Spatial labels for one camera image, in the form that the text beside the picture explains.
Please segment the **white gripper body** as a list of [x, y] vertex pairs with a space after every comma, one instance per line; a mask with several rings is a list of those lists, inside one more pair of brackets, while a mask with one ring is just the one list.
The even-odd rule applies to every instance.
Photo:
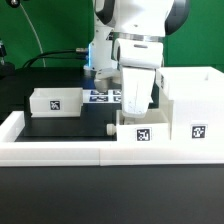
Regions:
[[163, 44], [117, 38], [113, 56], [121, 74], [122, 113], [125, 117], [143, 118], [152, 102], [156, 70], [163, 59]]

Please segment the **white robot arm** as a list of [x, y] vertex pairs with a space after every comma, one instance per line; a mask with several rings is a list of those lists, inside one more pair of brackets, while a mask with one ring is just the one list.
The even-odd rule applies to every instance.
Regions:
[[152, 102], [163, 38], [187, 20], [190, 0], [92, 0], [94, 37], [84, 69], [95, 73], [98, 91], [113, 78], [122, 85], [122, 113], [142, 118]]

